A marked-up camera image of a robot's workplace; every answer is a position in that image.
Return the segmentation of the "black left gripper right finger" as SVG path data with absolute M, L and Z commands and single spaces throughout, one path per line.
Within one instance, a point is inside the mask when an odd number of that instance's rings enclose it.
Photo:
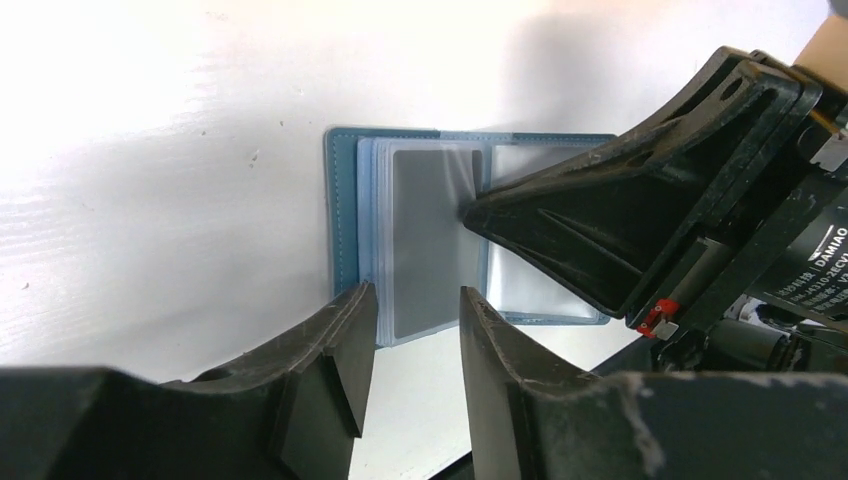
M 459 293 L 478 479 L 843 479 L 847 379 L 593 375 Z

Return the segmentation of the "blue leather card holder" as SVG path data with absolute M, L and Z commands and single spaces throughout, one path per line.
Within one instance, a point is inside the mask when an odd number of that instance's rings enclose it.
M 483 154 L 476 196 L 603 144 L 603 134 L 459 132 L 333 127 L 324 137 L 333 290 L 360 283 L 376 288 L 375 344 L 393 347 L 393 154 L 398 150 L 478 149 Z M 603 325 L 609 316 L 516 255 L 482 241 L 477 289 L 515 325 Z

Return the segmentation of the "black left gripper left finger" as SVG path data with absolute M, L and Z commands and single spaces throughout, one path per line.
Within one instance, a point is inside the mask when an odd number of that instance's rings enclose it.
M 362 436 L 378 303 L 358 284 L 191 381 L 105 367 L 1 372 L 5 479 L 344 479 Z

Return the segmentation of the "dark grey credit card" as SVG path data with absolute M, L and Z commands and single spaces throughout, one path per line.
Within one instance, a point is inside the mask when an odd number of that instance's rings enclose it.
M 480 287 L 480 238 L 461 214 L 477 193 L 478 149 L 393 154 L 394 337 L 409 341 L 458 321 L 463 286 Z

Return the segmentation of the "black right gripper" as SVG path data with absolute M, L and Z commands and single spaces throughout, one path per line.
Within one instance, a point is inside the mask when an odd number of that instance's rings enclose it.
M 718 49 L 654 114 L 478 196 L 470 231 L 601 312 L 634 320 L 683 289 L 687 331 L 596 367 L 847 372 L 847 185 L 813 162 L 829 85 Z

